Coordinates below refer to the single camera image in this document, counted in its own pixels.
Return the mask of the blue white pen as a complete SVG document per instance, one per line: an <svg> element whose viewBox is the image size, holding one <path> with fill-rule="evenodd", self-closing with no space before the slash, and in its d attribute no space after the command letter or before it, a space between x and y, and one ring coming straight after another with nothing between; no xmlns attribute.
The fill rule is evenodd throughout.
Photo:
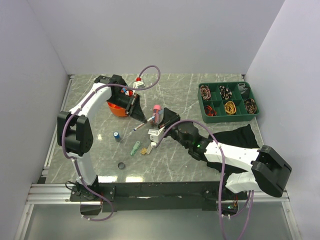
<svg viewBox="0 0 320 240"><path fill-rule="evenodd" d="M137 131L138 129L142 128L144 125L146 125L149 122L152 122L154 119L154 117L150 117L146 120L146 122L139 124L138 126L136 126L133 131Z"/></svg>

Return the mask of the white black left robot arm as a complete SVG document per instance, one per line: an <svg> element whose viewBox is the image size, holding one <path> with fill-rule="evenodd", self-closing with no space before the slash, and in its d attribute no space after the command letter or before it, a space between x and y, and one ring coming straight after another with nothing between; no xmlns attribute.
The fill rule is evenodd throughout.
<svg viewBox="0 0 320 240"><path fill-rule="evenodd" d="M94 141L90 119L108 102L123 108L133 119L147 123L137 91L148 90L158 82L159 79L152 85L134 88L129 87L120 75L100 75L94 80L89 93L75 107L58 114L57 143L62 147L64 156L72 161L76 181L83 186L82 195L88 201L94 201L100 195L100 188L95 185L98 176L89 154Z"/></svg>

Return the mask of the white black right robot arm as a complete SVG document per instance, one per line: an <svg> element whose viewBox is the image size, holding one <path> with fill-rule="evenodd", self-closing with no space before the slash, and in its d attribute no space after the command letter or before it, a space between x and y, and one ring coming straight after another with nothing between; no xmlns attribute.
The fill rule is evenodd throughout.
<svg viewBox="0 0 320 240"><path fill-rule="evenodd" d="M263 191L280 198L292 173L291 166L270 146L248 148L222 143L212 134L203 137L194 121L161 124L163 136L180 143L197 161L220 171L220 196L231 199L247 191Z"/></svg>

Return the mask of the orange round divided container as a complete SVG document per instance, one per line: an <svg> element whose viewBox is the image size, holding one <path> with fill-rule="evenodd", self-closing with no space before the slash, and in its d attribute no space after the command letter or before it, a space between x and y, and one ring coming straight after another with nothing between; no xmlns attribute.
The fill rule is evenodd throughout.
<svg viewBox="0 0 320 240"><path fill-rule="evenodd" d="M134 96L134 92L130 89L130 95L122 92L122 88L112 86L111 87L111 98L107 100L107 104L111 112L116 117L127 117L129 112L129 103L131 98Z"/></svg>

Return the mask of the blue glue stick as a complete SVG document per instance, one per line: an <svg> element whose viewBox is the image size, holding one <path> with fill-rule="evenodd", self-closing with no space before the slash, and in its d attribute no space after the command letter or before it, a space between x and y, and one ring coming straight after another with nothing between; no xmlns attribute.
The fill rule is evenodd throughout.
<svg viewBox="0 0 320 240"><path fill-rule="evenodd" d="M113 133L113 137L114 137L114 139L115 139L116 142L120 142L120 141L121 141L121 136L120 136L120 134L119 134L118 131L115 131L115 132Z"/></svg>

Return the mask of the tan eraser block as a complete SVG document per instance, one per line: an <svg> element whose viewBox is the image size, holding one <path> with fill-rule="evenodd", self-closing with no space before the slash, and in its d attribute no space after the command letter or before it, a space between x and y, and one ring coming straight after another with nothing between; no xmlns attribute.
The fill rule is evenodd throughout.
<svg viewBox="0 0 320 240"><path fill-rule="evenodd" d="M145 155L145 154L146 154L146 152L147 152L147 149L146 149L146 148L142 148L142 150L141 150L141 152L140 152L140 153L141 153L142 155Z"/></svg>

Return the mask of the orange navy rolled band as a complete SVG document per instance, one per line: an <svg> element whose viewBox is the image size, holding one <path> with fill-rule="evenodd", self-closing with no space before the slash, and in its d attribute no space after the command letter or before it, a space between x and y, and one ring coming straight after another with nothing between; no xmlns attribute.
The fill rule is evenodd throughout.
<svg viewBox="0 0 320 240"><path fill-rule="evenodd" d="M204 113L209 117L214 117L217 115L217 112L210 105L204 106Z"/></svg>

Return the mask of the pink black rolled band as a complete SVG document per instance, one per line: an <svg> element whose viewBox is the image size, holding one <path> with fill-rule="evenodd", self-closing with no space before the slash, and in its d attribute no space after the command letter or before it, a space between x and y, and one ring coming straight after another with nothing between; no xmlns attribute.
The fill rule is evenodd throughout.
<svg viewBox="0 0 320 240"><path fill-rule="evenodd" d="M208 101L211 99L211 91L208 85L201 85L199 87L200 95L204 101Z"/></svg>

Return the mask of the green compartment tray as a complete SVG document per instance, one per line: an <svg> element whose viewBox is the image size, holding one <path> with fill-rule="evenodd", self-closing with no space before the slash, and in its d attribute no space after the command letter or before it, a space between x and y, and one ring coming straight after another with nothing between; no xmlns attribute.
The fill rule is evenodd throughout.
<svg viewBox="0 0 320 240"><path fill-rule="evenodd" d="M207 124L251 121L260 113L246 81L200 83L197 96L202 120Z"/></svg>

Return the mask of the black white rolled band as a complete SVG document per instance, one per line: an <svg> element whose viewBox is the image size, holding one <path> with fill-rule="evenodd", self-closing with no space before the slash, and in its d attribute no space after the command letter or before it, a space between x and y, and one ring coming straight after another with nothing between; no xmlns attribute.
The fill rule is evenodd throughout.
<svg viewBox="0 0 320 240"><path fill-rule="evenodd" d="M223 100L229 100L232 98L232 91L226 86L220 85L219 92Z"/></svg>

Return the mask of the yellow rolled band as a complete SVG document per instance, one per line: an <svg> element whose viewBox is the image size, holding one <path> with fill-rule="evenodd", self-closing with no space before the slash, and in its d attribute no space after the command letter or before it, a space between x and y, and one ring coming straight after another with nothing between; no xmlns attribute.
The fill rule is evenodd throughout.
<svg viewBox="0 0 320 240"><path fill-rule="evenodd" d="M233 101L227 101L224 104L224 110L227 115L235 115L237 113L237 108Z"/></svg>

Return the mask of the black cloth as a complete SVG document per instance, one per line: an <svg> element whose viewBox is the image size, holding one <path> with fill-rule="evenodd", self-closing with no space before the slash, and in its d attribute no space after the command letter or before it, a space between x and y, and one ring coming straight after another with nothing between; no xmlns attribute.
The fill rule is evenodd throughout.
<svg viewBox="0 0 320 240"><path fill-rule="evenodd" d="M216 140L222 144L231 145L231 146L240 147L240 148L249 148L249 149L260 148L250 124L243 127L239 127L235 130L217 132L217 133L214 133L213 135L215 136ZM215 169L220 173L222 171L222 163L207 162L206 166L211 169ZM233 173L240 174L243 172L244 170L238 167L225 164L224 173L227 175L231 175Z"/></svg>

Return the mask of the grey rolled cloth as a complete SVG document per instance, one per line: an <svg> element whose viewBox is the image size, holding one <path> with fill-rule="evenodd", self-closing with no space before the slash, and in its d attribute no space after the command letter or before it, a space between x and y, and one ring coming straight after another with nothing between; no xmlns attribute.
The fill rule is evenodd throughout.
<svg viewBox="0 0 320 240"><path fill-rule="evenodd" d="M247 86L244 82L242 82L242 83L239 83L237 87L243 99L249 98L250 90L251 90L249 86Z"/></svg>

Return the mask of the brown black rolled band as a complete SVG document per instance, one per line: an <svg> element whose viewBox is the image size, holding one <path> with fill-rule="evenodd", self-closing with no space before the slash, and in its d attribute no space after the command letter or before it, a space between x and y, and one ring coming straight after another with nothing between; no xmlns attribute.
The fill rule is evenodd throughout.
<svg viewBox="0 0 320 240"><path fill-rule="evenodd" d="M243 101L244 107L248 114L256 114L258 111L257 104L253 98L248 98Z"/></svg>

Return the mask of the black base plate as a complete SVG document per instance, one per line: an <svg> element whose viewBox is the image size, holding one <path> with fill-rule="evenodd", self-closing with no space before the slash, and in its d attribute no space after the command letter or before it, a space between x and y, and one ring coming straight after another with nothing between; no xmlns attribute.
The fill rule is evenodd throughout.
<svg viewBox="0 0 320 240"><path fill-rule="evenodd" d="M71 191L71 202L80 202L82 206L97 202L104 213L185 209L215 211L219 185L219 181L96 183L94 191L105 199L78 183L69 186L68 190Z"/></svg>

